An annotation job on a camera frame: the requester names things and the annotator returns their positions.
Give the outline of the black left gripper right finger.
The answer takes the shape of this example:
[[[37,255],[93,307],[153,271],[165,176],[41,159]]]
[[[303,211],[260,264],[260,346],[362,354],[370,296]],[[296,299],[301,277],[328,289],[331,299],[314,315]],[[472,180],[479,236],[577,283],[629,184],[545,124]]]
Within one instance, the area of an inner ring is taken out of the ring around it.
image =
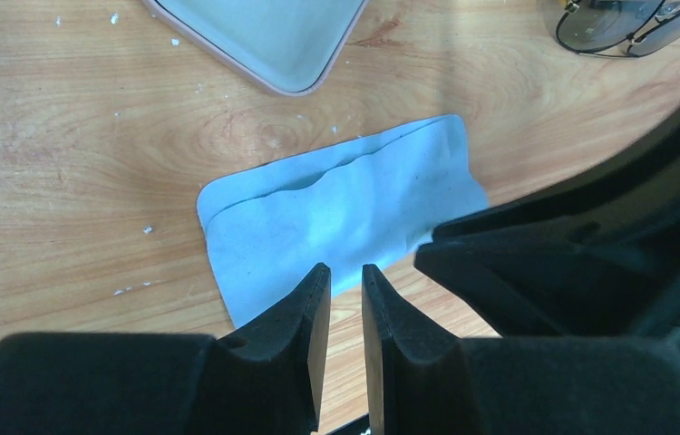
[[[680,352],[632,337],[461,338],[362,271],[374,434],[680,434]]]

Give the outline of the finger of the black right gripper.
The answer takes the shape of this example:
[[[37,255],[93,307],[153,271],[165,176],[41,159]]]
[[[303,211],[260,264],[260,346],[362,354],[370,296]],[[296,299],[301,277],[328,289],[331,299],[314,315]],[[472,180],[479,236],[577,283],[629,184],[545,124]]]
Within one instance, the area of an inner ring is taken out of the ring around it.
[[[680,198],[515,201],[438,226],[415,267],[503,335],[634,335],[680,270]]]

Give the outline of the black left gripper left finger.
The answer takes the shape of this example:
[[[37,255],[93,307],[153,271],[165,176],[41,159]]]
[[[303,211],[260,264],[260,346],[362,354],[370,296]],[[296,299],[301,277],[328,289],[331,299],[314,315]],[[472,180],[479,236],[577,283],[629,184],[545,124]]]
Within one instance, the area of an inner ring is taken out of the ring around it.
[[[320,420],[331,273],[250,323],[0,341],[0,434],[308,434]]]

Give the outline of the dark aviator sunglasses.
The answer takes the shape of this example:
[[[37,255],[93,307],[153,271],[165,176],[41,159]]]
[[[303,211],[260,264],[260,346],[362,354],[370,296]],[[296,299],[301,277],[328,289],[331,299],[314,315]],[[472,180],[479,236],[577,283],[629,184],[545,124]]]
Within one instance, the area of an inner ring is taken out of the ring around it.
[[[566,50],[642,58],[680,39],[680,1],[564,1],[553,29]]]

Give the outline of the light blue cleaning cloth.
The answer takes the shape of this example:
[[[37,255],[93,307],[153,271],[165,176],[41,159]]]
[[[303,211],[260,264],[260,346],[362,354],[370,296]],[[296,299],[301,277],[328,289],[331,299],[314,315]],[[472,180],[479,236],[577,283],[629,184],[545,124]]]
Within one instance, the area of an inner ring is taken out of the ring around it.
[[[197,212],[235,327],[284,298],[317,263],[331,291],[357,285],[431,240],[439,224],[485,209],[455,114],[413,121],[211,181]]]

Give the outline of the pink glasses case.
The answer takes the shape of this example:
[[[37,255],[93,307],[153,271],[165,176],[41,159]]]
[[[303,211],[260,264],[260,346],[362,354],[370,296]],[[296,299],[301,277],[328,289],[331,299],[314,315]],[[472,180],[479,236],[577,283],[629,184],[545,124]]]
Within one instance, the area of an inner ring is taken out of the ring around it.
[[[153,16],[231,70],[274,94],[314,92],[331,71],[367,3],[147,1]]]

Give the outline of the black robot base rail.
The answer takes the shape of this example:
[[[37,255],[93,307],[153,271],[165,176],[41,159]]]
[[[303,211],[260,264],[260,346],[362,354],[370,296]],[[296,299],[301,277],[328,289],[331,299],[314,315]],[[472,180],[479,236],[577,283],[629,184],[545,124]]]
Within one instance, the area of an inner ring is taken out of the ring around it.
[[[365,414],[353,421],[346,423],[331,432],[329,435],[371,435],[371,425],[369,415]]]

